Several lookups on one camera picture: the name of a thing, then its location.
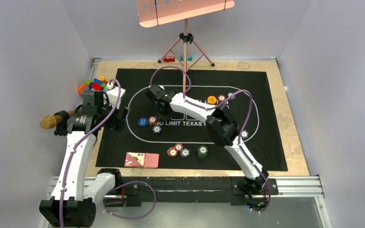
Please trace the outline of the single red poker chip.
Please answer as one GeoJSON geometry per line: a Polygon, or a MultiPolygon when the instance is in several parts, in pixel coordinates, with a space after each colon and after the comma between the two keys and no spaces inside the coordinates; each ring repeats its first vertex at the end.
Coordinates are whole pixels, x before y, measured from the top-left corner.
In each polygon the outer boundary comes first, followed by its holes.
{"type": "Polygon", "coordinates": [[[149,123],[150,125],[156,125],[156,123],[157,123],[157,119],[156,119],[156,117],[155,117],[155,116],[150,116],[150,117],[148,118],[148,123],[149,123]]]}

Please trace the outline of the blue small blind button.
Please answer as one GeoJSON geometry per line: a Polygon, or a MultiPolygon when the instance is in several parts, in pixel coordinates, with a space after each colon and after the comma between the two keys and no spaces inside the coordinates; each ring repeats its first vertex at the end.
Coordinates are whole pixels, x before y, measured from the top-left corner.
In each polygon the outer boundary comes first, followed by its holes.
{"type": "Polygon", "coordinates": [[[148,125],[148,119],[145,117],[142,117],[138,120],[138,125],[139,126],[147,126],[148,125]]]}

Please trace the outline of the playing card deck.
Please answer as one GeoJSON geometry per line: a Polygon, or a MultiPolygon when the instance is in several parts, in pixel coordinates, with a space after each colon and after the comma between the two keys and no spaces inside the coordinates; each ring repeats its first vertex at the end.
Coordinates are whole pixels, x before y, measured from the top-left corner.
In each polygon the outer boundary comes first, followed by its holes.
{"type": "Polygon", "coordinates": [[[160,155],[156,153],[127,152],[125,167],[132,168],[158,168],[160,155]]]}

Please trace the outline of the yellow big blind button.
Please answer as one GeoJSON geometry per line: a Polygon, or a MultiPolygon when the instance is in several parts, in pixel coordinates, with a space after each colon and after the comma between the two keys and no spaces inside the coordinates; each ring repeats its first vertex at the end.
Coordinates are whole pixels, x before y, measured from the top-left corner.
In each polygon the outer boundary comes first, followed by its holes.
{"type": "Polygon", "coordinates": [[[207,102],[208,104],[215,105],[218,102],[218,99],[217,97],[211,95],[207,98],[207,102]]]}

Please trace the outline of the red poker chip stack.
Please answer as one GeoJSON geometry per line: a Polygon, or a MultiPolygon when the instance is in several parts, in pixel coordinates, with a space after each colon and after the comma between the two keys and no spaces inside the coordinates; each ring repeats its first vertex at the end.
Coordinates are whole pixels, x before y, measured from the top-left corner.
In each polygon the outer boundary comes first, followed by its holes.
{"type": "Polygon", "coordinates": [[[167,150],[167,155],[170,157],[175,157],[178,155],[178,150],[175,147],[170,147],[167,150]]]}

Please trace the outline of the blue poker chip stack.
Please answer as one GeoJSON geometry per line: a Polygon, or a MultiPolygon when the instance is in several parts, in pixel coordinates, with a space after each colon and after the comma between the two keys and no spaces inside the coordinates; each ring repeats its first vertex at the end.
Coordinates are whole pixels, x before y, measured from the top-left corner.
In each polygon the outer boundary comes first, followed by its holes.
{"type": "Polygon", "coordinates": [[[188,156],[190,155],[190,150],[189,150],[189,149],[187,149],[187,148],[184,148],[184,149],[182,149],[182,150],[180,151],[180,155],[181,155],[182,157],[188,157],[188,156]]]}

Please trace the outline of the green poker chip stack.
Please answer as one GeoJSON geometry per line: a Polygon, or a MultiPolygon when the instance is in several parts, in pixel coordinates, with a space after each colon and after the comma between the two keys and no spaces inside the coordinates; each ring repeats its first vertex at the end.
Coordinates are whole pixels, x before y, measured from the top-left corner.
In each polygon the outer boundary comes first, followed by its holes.
{"type": "Polygon", "coordinates": [[[206,146],[200,146],[197,150],[198,157],[205,158],[207,156],[208,149],[206,146]]]}

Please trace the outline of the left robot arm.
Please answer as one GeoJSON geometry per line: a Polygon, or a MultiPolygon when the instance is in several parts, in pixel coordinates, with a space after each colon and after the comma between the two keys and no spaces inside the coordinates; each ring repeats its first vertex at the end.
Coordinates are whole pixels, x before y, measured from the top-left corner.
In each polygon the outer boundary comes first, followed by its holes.
{"type": "Polygon", "coordinates": [[[85,91],[83,102],[67,119],[66,153],[58,181],[39,211],[56,228],[89,228],[104,196],[118,194],[123,187],[118,169],[102,169],[85,186],[88,159],[102,126],[122,130],[129,109],[119,112],[126,90],[115,87],[107,92],[85,91]]]}

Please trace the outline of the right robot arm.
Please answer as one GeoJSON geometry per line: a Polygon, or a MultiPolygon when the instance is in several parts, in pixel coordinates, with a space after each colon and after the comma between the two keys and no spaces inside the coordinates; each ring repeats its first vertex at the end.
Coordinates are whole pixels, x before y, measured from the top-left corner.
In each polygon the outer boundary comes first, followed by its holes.
{"type": "Polygon", "coordinates": [[[151,101],[155,116],[160,121],[169,120],[175,113],[182,113],[205,123],[210,140],[229,152],[241,168],[251,192],[260,193],[270,186],[268,172],[246,147],[242,140],[242,130],[224,103],[202,103],[189,98],[185,93],[178,93],[173,89],[166,91],[158,85],[149,86],[145,95],[151,101]]]}

